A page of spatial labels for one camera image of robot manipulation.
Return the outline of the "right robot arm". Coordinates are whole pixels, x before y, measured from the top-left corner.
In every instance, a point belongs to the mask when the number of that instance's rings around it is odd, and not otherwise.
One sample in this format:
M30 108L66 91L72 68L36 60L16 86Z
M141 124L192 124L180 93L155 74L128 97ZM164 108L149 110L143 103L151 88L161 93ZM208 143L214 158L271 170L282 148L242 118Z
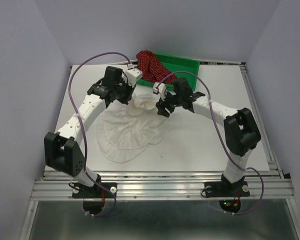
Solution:
M176 107L212 120L220 143L228 157L227 166L220 182L221 192L232 195L244 177L248 158L261 140L261 133L250 109L235 109L211 100L211 94L193 92L186 78L173 82L174 93L166 90L163 83L156 83L153 93L160 98L156 103L157 114L168 118Z

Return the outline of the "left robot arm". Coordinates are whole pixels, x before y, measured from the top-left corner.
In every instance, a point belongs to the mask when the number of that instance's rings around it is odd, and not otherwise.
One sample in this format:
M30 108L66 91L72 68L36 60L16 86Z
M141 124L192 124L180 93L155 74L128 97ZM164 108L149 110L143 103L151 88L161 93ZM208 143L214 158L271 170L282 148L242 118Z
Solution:
M129 65L127 70L108 66L104 76L87 91L82 104L55 133L44 137L45 164L75 179L90 197L101 193L100 176L87 168L87 154L80 144L87 143L86 132L95 119L114 101L128 104L143 73Z

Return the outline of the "white skirt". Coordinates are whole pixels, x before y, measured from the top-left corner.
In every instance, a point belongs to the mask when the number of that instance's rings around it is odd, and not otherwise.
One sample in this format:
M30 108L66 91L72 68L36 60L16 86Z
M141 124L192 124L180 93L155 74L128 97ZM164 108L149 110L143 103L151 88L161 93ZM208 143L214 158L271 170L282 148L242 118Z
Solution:
M172 123L157 114L157 101L152 94L133 94L127 105L116 100L98 117L96 137L105 158L124 164L164 139Z

